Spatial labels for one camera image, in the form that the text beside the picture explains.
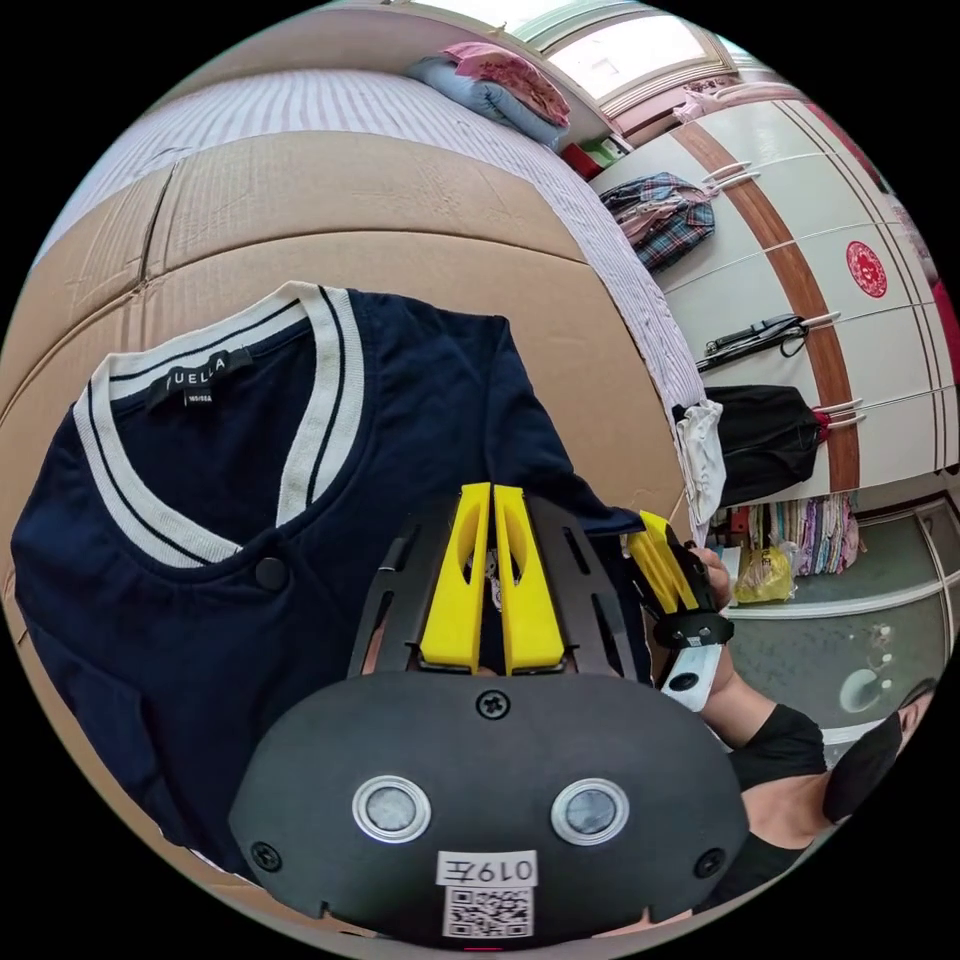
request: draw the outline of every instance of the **white striped collar trim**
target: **white striped collar trim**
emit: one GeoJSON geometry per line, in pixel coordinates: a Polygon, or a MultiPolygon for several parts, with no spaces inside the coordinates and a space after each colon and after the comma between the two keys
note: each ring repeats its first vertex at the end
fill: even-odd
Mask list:
{"type": "Polygon", "coordinates": [[[277,496],[276,524],[301,514],[327,490],[356,439],[363,410],[363,347],[346,290],[291,282],[232,317],[142,353],[110,354],[97,368],[73,416],[94,482],[124,535],[159,563],[190,568],[219,563],[242,549],[156,497],[120,442],[111,403],[145,390],[178,366],[211,353],[254,347],[309,319],[316,343],[313,389],[291,445],[277,496]]]}

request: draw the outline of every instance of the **screw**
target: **screw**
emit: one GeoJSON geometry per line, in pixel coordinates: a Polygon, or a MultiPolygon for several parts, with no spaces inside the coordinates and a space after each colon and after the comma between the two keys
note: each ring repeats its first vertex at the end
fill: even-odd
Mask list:
{"type": "Polygon", "coordinates": [[[280,854],[269,843],[260,840],[250,848],[250,856],[253,862],[267,873],[276,873],[283,866],[280,854]]]}
{"type": "Polygon", "coordinates": [[[510,712],[510,700],[499,690],[487,690],[477,697],[477,711],[487,720],[500,720],[510,712]]]}
{"type": "Polygon", "coordinates": [[[693,868],[694,875],[701,880],[706,880],[723,866],[726,859],[727,855],[719,847],[714,847],[697,861],[697,865],[693,868]]]}

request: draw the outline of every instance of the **qr code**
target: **qr code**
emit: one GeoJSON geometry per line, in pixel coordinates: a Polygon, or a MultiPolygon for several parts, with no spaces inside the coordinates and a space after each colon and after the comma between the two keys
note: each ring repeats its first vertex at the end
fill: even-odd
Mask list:
{"type": "Polygon", "coordinates": [[[443,934],[471,940],[533,934],[533,887],[447,887],[443,934]]]}

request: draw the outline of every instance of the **plaid shirt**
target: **plaid shirt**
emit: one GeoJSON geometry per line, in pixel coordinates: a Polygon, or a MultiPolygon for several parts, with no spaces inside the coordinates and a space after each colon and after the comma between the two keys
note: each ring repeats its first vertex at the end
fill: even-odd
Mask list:
{"type": "Polygon", "coordinates": [[[634,247],[640,262],[651,273],[675,264],[716,229],[707,194],[672,173],[621,183],[601,194],[600,200],[618,223],[633,216],[641,206],[677,204],[676,209],[655,222],[634,247]],[[694,199],[690,198],[691,192],[695,194],[694,199]]]}

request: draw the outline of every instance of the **black sleeve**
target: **black sleeve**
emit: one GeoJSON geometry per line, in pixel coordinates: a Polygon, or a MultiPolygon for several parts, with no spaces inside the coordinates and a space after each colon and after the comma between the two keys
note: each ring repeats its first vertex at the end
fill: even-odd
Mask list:
{"type": "Polygon", "coordinates": [[[806,714],[780,703],[753,739],[731,752],[730,762],[743,790],[786,777],[824,773],[823,732],[806,714]]]}
{"type": "Polygon", "coordinates": [[[509,324],[500,319],[503,332],[490,371],[484,437],[491,481],[523,487],[568,510],[588,536],[640,529],[635,513],[606,506],[574,472],[549,414],[533,392],[509,324]]]}

